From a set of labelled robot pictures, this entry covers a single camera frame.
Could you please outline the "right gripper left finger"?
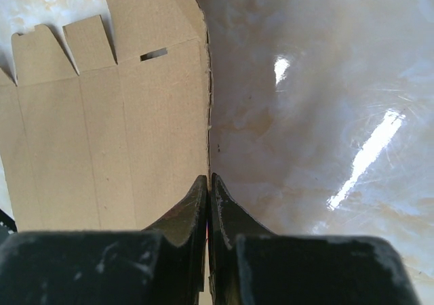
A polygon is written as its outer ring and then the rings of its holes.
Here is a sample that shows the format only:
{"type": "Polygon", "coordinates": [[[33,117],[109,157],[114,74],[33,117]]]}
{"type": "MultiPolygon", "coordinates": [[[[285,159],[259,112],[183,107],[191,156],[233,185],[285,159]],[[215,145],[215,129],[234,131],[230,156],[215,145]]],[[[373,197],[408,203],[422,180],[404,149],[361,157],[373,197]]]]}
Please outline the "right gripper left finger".
{"type": "Polygon", "coordinates": [[[2,304],[197,304],[207,178],[143,230],[21,232],[1,244],[2,304]]]}

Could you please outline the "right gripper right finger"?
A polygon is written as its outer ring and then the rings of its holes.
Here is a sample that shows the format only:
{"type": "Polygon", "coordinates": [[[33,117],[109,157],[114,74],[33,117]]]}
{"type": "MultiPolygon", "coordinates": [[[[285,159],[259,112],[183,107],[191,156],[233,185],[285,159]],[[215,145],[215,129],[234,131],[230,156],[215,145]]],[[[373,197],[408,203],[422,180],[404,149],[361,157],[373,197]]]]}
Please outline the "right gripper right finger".
{"type": "Polygon", "coordinates": [[[210,291],[215,304],[418,304],[399,254],[370,236],[271,232],[212,176],[210,291]]]}

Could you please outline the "brown cardboard box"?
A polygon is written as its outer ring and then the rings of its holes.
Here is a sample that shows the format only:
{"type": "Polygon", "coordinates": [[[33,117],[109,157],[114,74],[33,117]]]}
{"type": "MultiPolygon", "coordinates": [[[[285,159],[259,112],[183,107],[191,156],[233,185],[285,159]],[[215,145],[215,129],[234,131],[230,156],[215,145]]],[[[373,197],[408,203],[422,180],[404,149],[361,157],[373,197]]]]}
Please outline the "brown cardboard box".
{"type": "Polygon", "coordinates": [[[135,230],[209,170],[208,30],[197,0],[106,0],[11,36],[1,160],[16,229],[135,230]]]}

